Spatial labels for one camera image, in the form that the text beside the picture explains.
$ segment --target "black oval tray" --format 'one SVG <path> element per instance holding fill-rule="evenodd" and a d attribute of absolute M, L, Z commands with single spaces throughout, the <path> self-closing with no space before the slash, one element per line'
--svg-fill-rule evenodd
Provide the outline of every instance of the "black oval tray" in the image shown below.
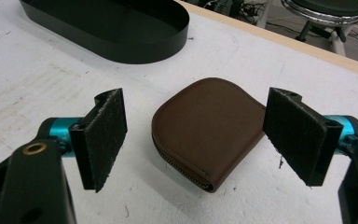
<path fill-rule="evenodd" d="M 173 0 L 21 0 L 27 16 L 119 63 L 153 63 L 186 43 L 189 16 Z"/>

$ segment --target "floor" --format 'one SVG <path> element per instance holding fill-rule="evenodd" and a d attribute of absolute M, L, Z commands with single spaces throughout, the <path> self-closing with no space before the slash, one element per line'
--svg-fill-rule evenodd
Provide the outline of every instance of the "floor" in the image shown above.
<path fill-rule="evenodd" d="M 191 4 L 197 4 L 198 0 L 192 0 L 192 1 L 189 0 L 188 2 Z M 227 15 L 228 12 L 229 12 L 229 6 L 227 6 L 222 11 L 222 14 Z M 295 38 L 297 36 L 297 33 L 299 33 L 302 30 L 305 23 L 306 23 L 305 19 L 294 15 L 293 13 L 286 10 L 285 8 L 271 6 L 271 10 L 269 11 L 268 14 L 268 24 L 266 26 L 266 29 L 280 35 L 285 35 L 291 38 Z M 352 30 L 358 33 L 358 25 L 355 25 Z M 329 51 L 332 50 L 330 42 L 325 38 L 321 38 L 319 36 L 314 35 L 313 33 L 310 33 L 310 35 L 308 35 L 306 39 L 307 39 L 306 43 L 312 46 L 321 49 L 326 49 Z M 345 52 L 347 57 L 358 61 L 358 39 L 348 36 L 344 46 L 345 46 Z"/>

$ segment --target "white table surface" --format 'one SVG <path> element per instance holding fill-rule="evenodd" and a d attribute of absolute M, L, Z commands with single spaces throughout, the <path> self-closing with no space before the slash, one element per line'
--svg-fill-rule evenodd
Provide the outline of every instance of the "white table surface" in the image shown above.
<path fill-rule="evenodd" d="M 131 65 L 108 61 L 30 21 L 19 1 L 0 0 L 0 161 L 33 139 L 44 119 L 84 116 L 95 95 L 123 88 L 129 131 L 102 191 L 83 190 L 76 160 L 63 159 L 78 223 L 340 223 L 337 189 L 350 162 L 344 156 L 335 156 L 324 185 L 311 189 L 286 163 L 279 169 L 281 156 L 264 137 L 210 194 L 155 150 L 150 125 L 156 110 L 205 77 L 232 81 L 262 104 L 269 87 L 278 87 L 301 94 L 321 114 L 358 118 L 358 63 L 204 16 L 190 14 L 192 39 L 179 53 Z"/>

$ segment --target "leather pouch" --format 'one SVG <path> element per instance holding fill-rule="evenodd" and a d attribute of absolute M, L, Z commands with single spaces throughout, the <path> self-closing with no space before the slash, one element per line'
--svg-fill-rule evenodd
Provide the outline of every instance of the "leather pouch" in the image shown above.
<path fill-rule="evenodd" d="M 215 192 L 264 135 L 264 115 L 265 107 L 239 86 L 205 78 L 158 109 L 152 137 L 167 163 Z"/>

